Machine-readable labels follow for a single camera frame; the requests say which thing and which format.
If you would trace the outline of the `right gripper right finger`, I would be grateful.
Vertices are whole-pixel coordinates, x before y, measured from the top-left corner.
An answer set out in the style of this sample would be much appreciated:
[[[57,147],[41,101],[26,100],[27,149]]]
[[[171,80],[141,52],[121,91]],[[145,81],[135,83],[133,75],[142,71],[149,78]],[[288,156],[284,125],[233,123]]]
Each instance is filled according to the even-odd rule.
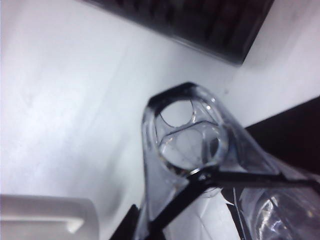
[[[237,209],[252,240],[320,238],[320,196],[311,188],[245,188]]]

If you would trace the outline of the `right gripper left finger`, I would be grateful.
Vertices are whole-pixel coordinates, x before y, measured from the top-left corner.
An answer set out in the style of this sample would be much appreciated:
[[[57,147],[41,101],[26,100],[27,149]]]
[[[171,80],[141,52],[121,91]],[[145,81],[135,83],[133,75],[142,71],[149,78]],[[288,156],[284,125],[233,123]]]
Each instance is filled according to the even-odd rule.
[[[0,196],[2,240],[98,240],[99,221],[86,198]]]

